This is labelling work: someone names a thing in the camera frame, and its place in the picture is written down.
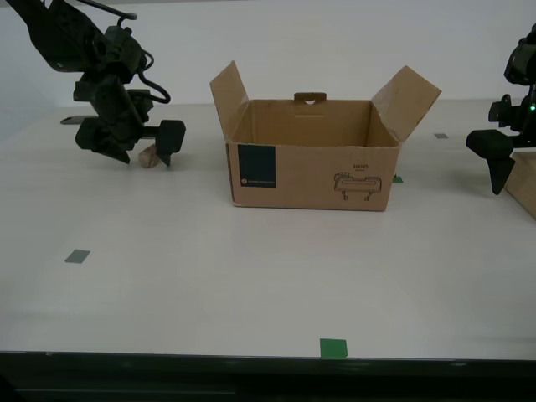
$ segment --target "wooden object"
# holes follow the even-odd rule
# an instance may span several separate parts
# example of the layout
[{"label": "wooden object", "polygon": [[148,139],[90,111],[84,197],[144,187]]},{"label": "wooden object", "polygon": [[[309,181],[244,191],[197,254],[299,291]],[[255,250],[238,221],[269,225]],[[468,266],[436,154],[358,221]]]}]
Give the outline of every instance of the wooden object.
[{"label": "wooden object", "polygon": [[536,152],[515,152],[506,190],[536,218]]},{"label": "wooden object", "polygon": [[140,164],[145,168],[154,168],[160,163],[160,158],[157,156],[157,147],[152,144],[138,154]]}]

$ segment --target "table surface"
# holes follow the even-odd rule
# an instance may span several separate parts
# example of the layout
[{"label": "table surface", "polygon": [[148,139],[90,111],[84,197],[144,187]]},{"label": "table surface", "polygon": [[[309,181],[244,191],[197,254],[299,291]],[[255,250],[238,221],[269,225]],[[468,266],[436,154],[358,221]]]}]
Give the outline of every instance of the table surface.
[{"label": "table surface", "polygon": [[0,142],[0,350],[536,358],[536,223],[464,145],[489,105],[436,103],[383,213],[234,207],[213,106],[155,109],[188,130],[148,170],[57,110]]}]

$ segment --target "gray tape marker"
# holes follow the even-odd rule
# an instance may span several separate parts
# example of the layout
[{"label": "gray tape marker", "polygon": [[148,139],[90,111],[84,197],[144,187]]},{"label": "gray tape marker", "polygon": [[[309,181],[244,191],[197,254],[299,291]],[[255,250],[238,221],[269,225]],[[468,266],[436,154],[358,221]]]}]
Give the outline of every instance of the gray tape marker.
[{"label": "gray tape marker", "polygon": [[87,256],[90,254],[87,250],[75,250],[67,257],[67,260],[65,262],[70,262],[72,264],[81,264],[84,262],[84,260],[87,258]]}]

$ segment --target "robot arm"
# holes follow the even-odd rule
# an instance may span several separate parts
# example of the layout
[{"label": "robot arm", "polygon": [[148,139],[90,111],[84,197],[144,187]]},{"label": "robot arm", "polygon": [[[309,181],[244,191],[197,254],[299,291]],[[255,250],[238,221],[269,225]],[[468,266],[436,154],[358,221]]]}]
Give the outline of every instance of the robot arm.
[{"label": "robot arm", "polygon": [[[172,153],[182,146],[186,128],[181,121],[163,121],[160,127],[145,127],[153,101],[169,103],[171,97],[159,85],[145,78],[154,58],[123,28],[125,19],[137,19],[92,0],[78,0],[119,17],[117,25],[103,34],[80,10],[65,0],[53,0],[46,8],[40,0],[8,0],[28,26],[35,48],[56,71],[83,72],[76,82],[75,101],[90,102],[98,117],[86,118],[76,134],[82,149],[112,157],[124,163],[142,137],[156,138],[157,155],[169,165]],[[162,93],[126,90],[124,84],[138,75],[140,81]]]},{"label": "robot arm", "polygon": [[492,104],[488,120],[500,127],[509,126],[519,134],[509,137],[499,130],[476,130],[466,141],[469,149],[486,159],[495,194],[501,193],[513,169],[513,149],[536,147],[536,25],[527,37],[519,40],[504,77],[511,84],[528,86],[528,95],[519,106],[512,106],[510,95],[503,96]]}]

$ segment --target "cardboard box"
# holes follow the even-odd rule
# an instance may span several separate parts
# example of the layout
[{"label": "cardboard box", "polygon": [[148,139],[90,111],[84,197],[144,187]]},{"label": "cardboard box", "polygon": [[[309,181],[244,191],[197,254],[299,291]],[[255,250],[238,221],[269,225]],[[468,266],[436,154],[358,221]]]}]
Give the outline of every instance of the cardboard box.
[{"label": "cardboard box", "polygon": [[515,152],[505,189],[536,218],[536,152]]},{"label": "cardboard box", "polygon": [[250,100],[235,62],[210,83],[237,206],[384,211],[399,149],[441,93],[404,67],[372,100]]}]

